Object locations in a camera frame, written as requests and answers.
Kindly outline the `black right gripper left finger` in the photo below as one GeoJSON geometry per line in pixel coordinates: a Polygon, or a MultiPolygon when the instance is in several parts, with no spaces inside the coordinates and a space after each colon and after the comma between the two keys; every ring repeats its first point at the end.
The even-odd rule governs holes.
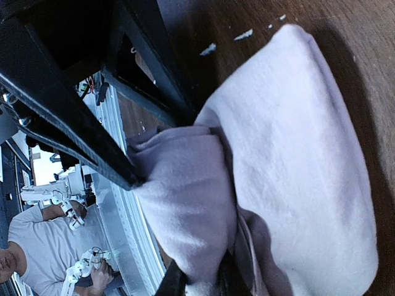
{"type": "Polygon", "coordinates": [[[172,260],[165,276],[160,283],[156,296],[184,296],[186,287],[186,275],[172,260]]]}

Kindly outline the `pink and cream underwear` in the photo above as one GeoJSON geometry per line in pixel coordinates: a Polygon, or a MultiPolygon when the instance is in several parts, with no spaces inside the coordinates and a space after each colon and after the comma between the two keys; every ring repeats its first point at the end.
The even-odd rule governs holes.
{"type": "Polygon", "coordinates": [[[370,181],[312,35],[284,25],[192,126],[128,139],[133,192],[185,295],[219,295],[228,250],[252,295],[363,295],[378,270],[370,181]]]}

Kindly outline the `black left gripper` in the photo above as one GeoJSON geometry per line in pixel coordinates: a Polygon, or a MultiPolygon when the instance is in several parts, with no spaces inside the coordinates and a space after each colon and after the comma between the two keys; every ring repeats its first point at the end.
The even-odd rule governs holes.
{"type": "Polygon", "coordinates": [[[102,67],[106,81],[170,126],[197,116],[157,1],[1,1],[1,22],[6,111],[32,138],[125,190],[144,178],[59,69],[82,80],[102,67]]]}

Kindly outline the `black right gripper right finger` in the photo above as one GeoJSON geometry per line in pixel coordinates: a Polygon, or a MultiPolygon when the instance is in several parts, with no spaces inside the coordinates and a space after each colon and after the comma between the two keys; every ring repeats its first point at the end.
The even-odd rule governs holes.
{"type": "Polygon", "coordinates": [[[227,250],[218,269],[220,296],[252,296],[232,254],[227,250]]]}

